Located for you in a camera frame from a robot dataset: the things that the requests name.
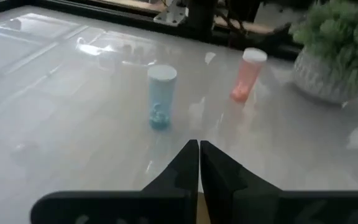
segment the blue cup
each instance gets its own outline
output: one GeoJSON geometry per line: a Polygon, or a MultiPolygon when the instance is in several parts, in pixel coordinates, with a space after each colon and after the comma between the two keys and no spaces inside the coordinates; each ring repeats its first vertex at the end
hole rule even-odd
{"type": "Polygon", "coordinates": [[[153,129],[169,127],[177,71],[169,65],[153,65],[147,70],[149,82],[149,123],[153,129]]]}

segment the plastic cup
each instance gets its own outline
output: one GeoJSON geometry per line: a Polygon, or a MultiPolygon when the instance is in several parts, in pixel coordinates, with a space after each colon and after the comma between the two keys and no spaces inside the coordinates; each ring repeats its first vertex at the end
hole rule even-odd
{"type": "Polygon", "coordinates": [[[149,123],[153,129],[169,127],[177,71],[169,65],[154,65],[147,70],[149,81],[149,123]]]}
{"type": "Polygon", "coordinates": [[[262,50],[248,48],[244,51],[236,85],[231,92],[231,98],[234,101],[239,103],[245,103],[247,101],[249,93],[266,60],[267,54],[262,50]]]}

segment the marble surface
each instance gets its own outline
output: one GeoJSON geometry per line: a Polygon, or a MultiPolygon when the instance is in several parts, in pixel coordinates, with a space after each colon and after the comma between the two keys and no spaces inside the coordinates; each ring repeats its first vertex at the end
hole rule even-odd
{"type": "Polygon", "coordinates": [[[139,190],[189,139],[282,189],[358,190],[358,99],[310,99],[293,65],[270,59],[238,105],[229,94],[241,55],[36,7],[0,14],[0,223],[27,223],[57,190],[139,190]],[[178,71],[164,132],[148,124],[154,64],[178,71]]]}

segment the red cup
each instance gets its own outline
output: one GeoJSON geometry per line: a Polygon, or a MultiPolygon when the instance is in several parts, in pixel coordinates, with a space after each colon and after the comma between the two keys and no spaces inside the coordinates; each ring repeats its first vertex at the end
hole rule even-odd
{"type": "Polygon", "coordinates": [[[231,92],[231,98],[234,101],[239,103],[245,103],[247,101],[266,60],[267,54],[262,50],[248,48],[244,51],[236,85],[231,92]]]}

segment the cup lid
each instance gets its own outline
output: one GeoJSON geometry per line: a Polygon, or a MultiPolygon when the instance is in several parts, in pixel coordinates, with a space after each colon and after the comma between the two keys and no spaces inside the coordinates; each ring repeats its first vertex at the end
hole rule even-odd
{"type": "Polygon", "coordinates": [[[267,54],[260,49],[247,48],[242,55],[242,59],[248,62],[265,62],[267,60],[267,54]]]}
{"type": "Polygon", "coordinates": [[[147,70],[150,78],[161,82],[167,82],[177,77],[177,71],[169,65],[153,65],[147,70]]]}

